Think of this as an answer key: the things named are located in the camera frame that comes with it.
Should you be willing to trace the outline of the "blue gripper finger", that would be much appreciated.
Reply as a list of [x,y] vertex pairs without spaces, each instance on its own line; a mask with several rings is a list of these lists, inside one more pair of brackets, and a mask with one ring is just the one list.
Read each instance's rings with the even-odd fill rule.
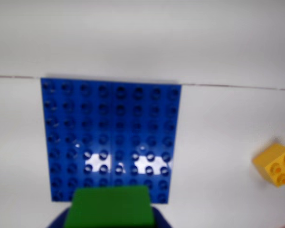
[[172,228],[172,226],[168,223],[166,218],[162,215],[162,213],[155,207],[152,207],[155,227],[156,228]]
[[66,208],[61,212],[48,226],[47,228],[63,228],[66,218],[68,216],[70,208]]

